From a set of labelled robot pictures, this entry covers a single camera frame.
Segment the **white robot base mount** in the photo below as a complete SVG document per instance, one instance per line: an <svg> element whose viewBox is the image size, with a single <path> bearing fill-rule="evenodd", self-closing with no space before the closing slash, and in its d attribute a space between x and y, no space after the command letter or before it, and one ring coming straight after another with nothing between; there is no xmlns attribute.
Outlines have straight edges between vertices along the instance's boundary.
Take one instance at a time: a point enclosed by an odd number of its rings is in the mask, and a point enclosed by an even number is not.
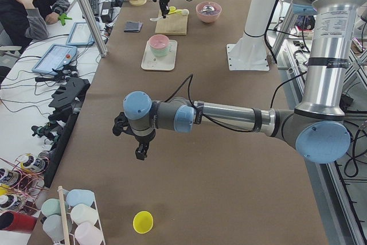
<svg viewBox="0 0 367 245"><path fill-rule="evenodd" d="M269 71L266 32L279 0L251 0L243 36L227 45L231 71Z"/></svg>

